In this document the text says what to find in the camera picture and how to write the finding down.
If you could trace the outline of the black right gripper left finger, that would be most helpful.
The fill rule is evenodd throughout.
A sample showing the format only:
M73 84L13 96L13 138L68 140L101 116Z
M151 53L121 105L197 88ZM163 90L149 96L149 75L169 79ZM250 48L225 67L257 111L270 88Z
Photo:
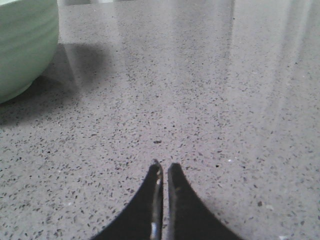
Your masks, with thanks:
M93 240L160 240L163 228L163 168L155 161L122 212Z

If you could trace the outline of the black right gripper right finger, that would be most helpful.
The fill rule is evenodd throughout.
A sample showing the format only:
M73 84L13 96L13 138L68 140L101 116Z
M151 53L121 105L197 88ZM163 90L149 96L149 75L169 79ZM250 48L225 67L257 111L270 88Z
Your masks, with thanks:
M197 196L180 164L168 169L169 240L239 240Z

